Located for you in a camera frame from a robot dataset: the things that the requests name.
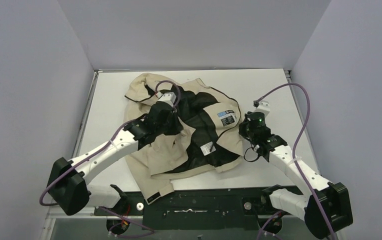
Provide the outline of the beige jacket with black lining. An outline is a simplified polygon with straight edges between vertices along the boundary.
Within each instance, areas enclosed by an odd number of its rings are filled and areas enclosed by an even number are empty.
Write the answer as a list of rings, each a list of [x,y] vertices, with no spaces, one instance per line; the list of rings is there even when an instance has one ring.
[[[124,120],[147,114],[157,93],[180,92],[176,113],[182,130],[159,135],[154,142],[127,155],[125,161],[147,204],[174,192],[172,181],[205,172],[222,173],[244,159],[237,100],[200,78],[177,83],[159,74],[137,76],[125,93]]]

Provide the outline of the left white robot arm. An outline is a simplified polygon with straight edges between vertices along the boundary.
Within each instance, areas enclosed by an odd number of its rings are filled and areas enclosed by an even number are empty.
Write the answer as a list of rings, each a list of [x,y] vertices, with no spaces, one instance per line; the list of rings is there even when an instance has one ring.
[[[106,207],[122,213],[127,199],[121,189],[92,185],[93,179],[118,160],[135,153],[164,135],[177,135],[182,130],[175,114],[173,100],[161,98],[149,113],[125,122],[113,136],[97,148],[70,160],[56,160],[45,192],[66,215],[72,216],[85,207]]]

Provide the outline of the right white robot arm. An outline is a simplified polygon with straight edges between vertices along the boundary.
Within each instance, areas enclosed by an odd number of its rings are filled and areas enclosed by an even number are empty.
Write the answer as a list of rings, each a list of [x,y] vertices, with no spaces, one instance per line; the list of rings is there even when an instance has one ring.
[[[311,234],[323,239],[353,224],[349,191],[341,182],[332,183],[309,167],[279,135],[265,123],[265,113],[247,112],[239,125],[239,134],[257,153],[282,171],[300,190],[293,193],[281,185],[265,189],[261,209],[268,213],[282,210],[304,221]]]

